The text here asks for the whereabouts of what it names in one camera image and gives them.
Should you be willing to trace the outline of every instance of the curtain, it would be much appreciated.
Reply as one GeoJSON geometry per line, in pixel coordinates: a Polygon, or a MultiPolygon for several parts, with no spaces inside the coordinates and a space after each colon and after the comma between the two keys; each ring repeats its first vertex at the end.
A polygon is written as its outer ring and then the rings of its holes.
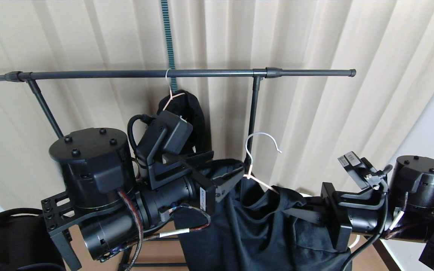
{"type": "MultiPolygon", "coordinates": [[[[383,168],[434,93],[434,1],[169,1],[178,69],[356,69],[355,77],[264,79],[255,174],[318,194],[356,190],[336,160],[383,168]]],[[[167,69],[159,1],[0,1],[0,74],[167,69]]],[[[38,81],[64,134],[125,130],[156,112],[165,79],[38,81]]],[[[179,78],[200,100],[216,158],[243,158],[251,78],[179,78]]],[[[144,125],[135,125],[139,139],[144,125]]],[[[24,83],[0,82],[0,205],[38,207],[64,190],[57,139],[24,83]]]]}

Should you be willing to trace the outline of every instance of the white label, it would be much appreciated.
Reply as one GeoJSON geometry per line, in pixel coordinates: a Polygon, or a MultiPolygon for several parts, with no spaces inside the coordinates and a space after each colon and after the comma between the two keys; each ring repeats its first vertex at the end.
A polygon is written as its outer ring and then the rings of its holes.
{"type": "Polygon", "coordinates": [[[346,158],[348,158],[349,163],[351,163],[352,166],[355,165],[359,165],[359,159],[356,157],[356,155],[350,151],[348,153],[346,153],[344,156],[346,156],[346,158]]]}
{"type": "Polygon", "coordinates": [[[200,209],[205,212],[205,190],[200,187],[200,209]]]}
{"type": "Polygon", "coordinates": [[[341,165],[342,165],[343,167],[349,165],[348,160],[346,160],[346,158],[344,158],[344,155],[341,156],[340,158],[338,158],[338,160],[339,160],[339,163],[341,163],[341,165]]]}

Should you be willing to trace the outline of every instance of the baseboard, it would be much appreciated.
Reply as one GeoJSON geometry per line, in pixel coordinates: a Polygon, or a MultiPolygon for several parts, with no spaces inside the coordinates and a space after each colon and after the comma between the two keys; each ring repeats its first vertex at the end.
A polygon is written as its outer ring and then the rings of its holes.
{"type": "Polygon", "coordinates": [[[384,246],[382,240],[377,240],[374,242],[373,246],[389,271],[402,271],[399,265],[393,259],[393,256],[391,256],[389,253],[388,249],[386,249],[384,246]]]}

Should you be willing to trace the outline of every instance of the black t-shirt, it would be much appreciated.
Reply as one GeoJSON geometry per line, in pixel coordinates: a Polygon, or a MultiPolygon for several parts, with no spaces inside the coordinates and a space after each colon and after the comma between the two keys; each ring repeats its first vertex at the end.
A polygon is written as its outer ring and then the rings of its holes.
{"type": "MultiPolygon", "coordinates": [[[[242,165],[232,159],[214,162],[219,166],[205,172],[207,177],[242,165]]],[[[349,249],[336,251],[326,227],[283,213],[306,201],[291,189],[274,188],[279,194],[264,192],[258,183],[243,178],[217,204],[209,227],[179,235],[189,270],[339,270],[349,249]]],[[[174,221],[177,228],[206,223],[203,216],[188,209],[177,211],[174,221]]]]}

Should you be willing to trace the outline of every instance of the black fabric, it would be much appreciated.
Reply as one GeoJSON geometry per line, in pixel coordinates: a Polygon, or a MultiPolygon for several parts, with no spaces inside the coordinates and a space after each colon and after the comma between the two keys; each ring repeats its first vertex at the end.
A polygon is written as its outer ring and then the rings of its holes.
{"type": "MultiPolygon", "coordinates": [[[[240,161],[214,161],[207,177],[221,175],[240,161]]],[[[290,189],[274,187],[279,195],[243,178],[217,204],[208,228],[179,235],[189,270],[339,270],[350,251],[333,249],[326,227],[289,216],[282,211],[303,206],[305,199],[290,189]]],[[[177,228],[205,223],[197,212],[179,210],[177,228]]]]}
{"type": "MultiPolygon", "coordinates": [[[[185,90],[179,90],[174,95],[185,93],[175,97],[167,106],[167,111],[181,116],[184,120],[193,126],[193,131],[188,137],[180,154],[193,153],[192,147],[195,146],[196,151],[207,151],[207,135],[205,130],[205,118],[203,116],[202,108],[197,97],[185,90]]],[[[160,114],[167,104],[170,96],[163,98],[158,104],[157,114],[160,114]]]]}
{"type": "Polygon", "coordinates": [[[64,270],[65,265],[41,216],[0,220],[0,271],[64,270]]]}

